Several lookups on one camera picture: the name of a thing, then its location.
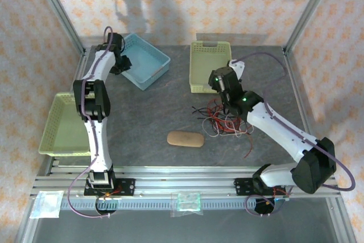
light blue tray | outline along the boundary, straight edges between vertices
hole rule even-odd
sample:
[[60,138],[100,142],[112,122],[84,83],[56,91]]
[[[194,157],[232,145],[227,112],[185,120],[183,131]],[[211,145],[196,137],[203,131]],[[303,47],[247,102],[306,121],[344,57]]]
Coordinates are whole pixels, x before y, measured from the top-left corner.
[[131,68],[122,74],[141,90],[145,90],[165,74],[171,61],[171,58],[137,34],[125,37],[125,50],[122,55],[126,55],[132,64]]

tangled wires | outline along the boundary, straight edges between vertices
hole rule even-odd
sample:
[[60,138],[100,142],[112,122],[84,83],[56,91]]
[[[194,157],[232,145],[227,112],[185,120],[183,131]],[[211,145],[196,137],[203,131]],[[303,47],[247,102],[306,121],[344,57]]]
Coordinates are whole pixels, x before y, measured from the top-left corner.
[[[224,107],[221,104],[221,99],[212,99],[208,102],[207,107],[205,108],[195,108],[192,107],[194,113],[200,113],[204,117],[199,117],[197,119],[202,121],[202,129],[206,134],[210,137],[218,137],[218,136],[236,136],[237,138],[242,135],[246,135],[250,141],[250,150],[244,156],[246,158],[253,149],[253,139],[250,134],[254,131],[254,127],[252,125],[248,125],[246,122],[243,122],[239,117],[231,116],[229,114],[224,113]],[[205,128],[206,121],[209,121],[215,135],[211,135],[207,132]]]

small plastic bag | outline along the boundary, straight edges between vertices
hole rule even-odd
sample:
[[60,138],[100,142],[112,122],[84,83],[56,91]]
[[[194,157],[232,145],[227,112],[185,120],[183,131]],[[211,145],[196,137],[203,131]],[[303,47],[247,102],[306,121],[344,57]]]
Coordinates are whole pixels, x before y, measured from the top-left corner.
[[195,192],[177,192],[171,194],[171,217],[191,214],[203,215],[201,194]]
[[59,217],[64,191],[39,191],[30,213],[31,219],[54,219]]

orange floral wallpaper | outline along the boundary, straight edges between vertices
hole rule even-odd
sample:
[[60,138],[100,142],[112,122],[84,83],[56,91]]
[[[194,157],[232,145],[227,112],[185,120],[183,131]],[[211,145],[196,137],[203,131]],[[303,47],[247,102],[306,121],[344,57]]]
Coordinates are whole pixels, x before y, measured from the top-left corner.
[[[357,180],[342,197],[357,241],[364,242],[364,0],[322,0],[293,54],[315,134],[336,144],[337,158]],[[349,186],[341,168],[336,177]]]
[[104,26],[153,44],[284,45],[308,0],[61,0],[85,45]]
[[79,54],[47,0],[0,0],[0,19],[0,242],[14,242],[49,108],[69,89]]

